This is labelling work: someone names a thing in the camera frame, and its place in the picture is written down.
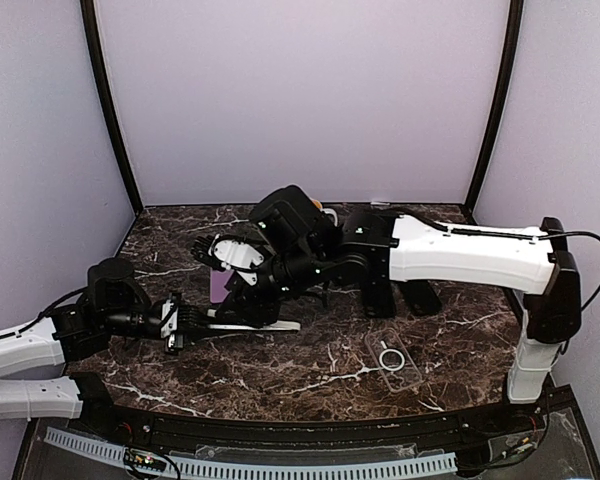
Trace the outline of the black phone white case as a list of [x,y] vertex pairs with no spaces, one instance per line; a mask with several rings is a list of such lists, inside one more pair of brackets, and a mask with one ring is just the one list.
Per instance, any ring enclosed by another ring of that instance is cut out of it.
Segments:
[[221,333],[259,333],[259,332],[299,332],[301,324],[295,321],[276,320],[272,323],[254,323],[247,320],[231,317],[229,312],[220,312],[216,309],[207,311],[209,317],[208,328]]

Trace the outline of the black phone dark case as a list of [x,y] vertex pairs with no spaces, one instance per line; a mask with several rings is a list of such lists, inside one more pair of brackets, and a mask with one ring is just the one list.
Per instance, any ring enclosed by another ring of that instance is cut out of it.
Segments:
[[222,303],[226,299],[229,294],[226,285],[230,281],[232,275],[232,270],[210,271],[209,298],[212,304]]

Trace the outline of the clear magsafe phone case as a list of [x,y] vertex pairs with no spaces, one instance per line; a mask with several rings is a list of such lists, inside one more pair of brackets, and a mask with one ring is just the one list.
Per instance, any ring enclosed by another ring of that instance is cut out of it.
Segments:
[[364,342],[391,393],[406,391],[423,381],[419,368],[395,329],[371,331],[365,335]]

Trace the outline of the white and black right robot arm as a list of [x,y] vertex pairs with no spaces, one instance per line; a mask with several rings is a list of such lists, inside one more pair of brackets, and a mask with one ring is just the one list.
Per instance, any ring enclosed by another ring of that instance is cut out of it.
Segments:
[[537,226],[497,228],[437,222],[413,212],[358,210],[343,222],[300,187],[274,191],[250,212],[258,239],[218,235],[203,248],[211,266],[232,272],[221,313],[260,328],[281,304],[314,286],[355,285],[369,316],[394,314],[392,287],[435,310],[431,285],[451,281],[521,292],[523,320],[506,399],[490,413],[501,434],[514,432],[540,398],[561,353],[579,331],[589,299],[569,249],[570,232],[554,217]]

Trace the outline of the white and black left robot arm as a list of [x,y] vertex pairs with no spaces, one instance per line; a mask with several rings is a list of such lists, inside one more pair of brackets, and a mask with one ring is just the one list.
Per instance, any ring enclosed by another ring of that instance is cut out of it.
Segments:
[[56,300],[35,319],[0,331],[0,420],[82,417],[100,436],[114,435],[121,415],[109,405],[97,375],[17,380],[15,374],[87,359],[108,349],[114,336],[162,340],[174,353],[209,323],[177,293],[152,302],[130,262],[105,259],[89,268],[86,287]]

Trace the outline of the white spotted mug orange inside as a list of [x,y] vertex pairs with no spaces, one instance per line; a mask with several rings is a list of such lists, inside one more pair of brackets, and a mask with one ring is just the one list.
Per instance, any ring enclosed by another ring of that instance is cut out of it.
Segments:
[[312,202],[322,213],[331,218],[334,225],[338,225],[338,214],[333,208],[325,207],[320,201],[315,199]]

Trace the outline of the black left frame post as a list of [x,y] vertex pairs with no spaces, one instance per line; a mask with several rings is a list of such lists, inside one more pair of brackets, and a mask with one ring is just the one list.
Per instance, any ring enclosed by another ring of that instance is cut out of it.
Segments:
[[100,37],[96,3],[92,0],[81,0],[80,10],[92,74],[109,141],[132,211],[135,216],[138,216],[143,212],[144,205],[132,172],[131,162],[126,150],[116,107],[114,105]]

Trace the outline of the black frame post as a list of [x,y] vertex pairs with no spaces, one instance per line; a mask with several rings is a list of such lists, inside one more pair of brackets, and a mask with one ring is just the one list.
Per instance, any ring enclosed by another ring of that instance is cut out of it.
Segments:
[[92,0],[81,0],[80,10],[92,74],[109,141],[132,211],[135,216],[138,216],[143,212],[144,205],[132,172],[131,162],[126,150],[116,107],[114,105],[100,37],[96,3]]
[[489,115],[469,188],[463,202],[463,210],[468,217],[473,216],[478,204],[495,149],[514,69],[523,12],[523,0],[511,0],[509,2],[502,53]]

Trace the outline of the black right frame post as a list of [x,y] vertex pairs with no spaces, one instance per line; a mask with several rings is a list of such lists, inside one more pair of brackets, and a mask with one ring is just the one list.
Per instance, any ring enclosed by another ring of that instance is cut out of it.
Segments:
[[514,69],[523,12],[523,0],[511,0],[509,2],[502,53],[489,115],[469,188],[463,202],[463,210],[468,217],[473,216],[478,204],[495,149]]

